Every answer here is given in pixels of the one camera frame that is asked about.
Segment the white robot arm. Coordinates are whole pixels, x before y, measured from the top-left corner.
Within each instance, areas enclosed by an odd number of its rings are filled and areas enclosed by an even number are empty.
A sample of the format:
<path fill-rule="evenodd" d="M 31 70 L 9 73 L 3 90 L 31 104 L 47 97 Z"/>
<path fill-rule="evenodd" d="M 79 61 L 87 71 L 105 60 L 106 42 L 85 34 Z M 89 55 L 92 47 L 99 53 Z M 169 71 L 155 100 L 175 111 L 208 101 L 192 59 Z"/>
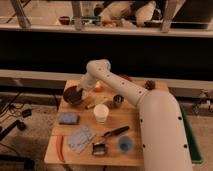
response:
<path fill-rule="evenodd" d="M 92 60 L 79 87 L 90 91 L 102 81 L 139 111 L 145 171 L 193 171 L 183 117 L 175 97 L 162 89 L 147 89 L 111 71 L 106 59 Z"/>

